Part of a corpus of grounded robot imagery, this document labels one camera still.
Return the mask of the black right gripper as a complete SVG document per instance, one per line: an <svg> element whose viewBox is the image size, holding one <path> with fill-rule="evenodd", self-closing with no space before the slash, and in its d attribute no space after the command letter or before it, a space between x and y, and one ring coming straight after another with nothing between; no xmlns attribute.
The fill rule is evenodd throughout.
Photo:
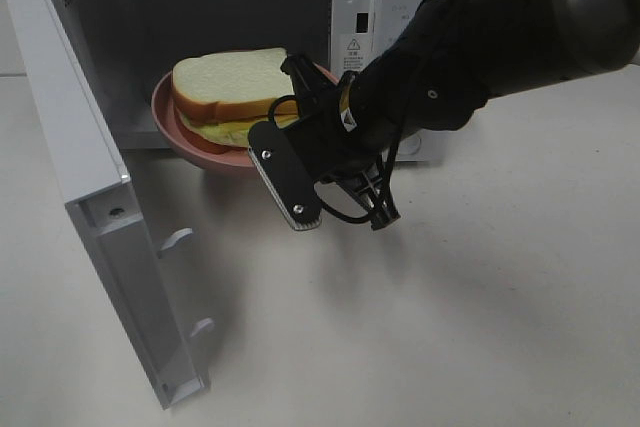
<svg viewBox="0 0 640 427"><path fill-rule="evenodd" d="M336 82L304 54L288 55L281 71L300 117L284 133L312 182L346 178L340 188L365 211L349 221L374 231L390 226L400 214L380 155L400 135L400 78L363 71Z"/></svg>

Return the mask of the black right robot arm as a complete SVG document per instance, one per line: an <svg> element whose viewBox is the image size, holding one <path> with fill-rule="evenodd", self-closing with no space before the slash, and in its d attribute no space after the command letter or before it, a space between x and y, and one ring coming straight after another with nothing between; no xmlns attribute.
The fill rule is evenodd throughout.
<svg viewBox="0 0 640 427"><path fill-rule="evenodd" d="M455 131L488 101L613 72L639 48L639 0L422 0L397 40L331 82L303 55L282 70L299 119L254 127L251 153L296 230L319 224L336 184L381 229L398 218L391 176L402 140Z"/></svg>

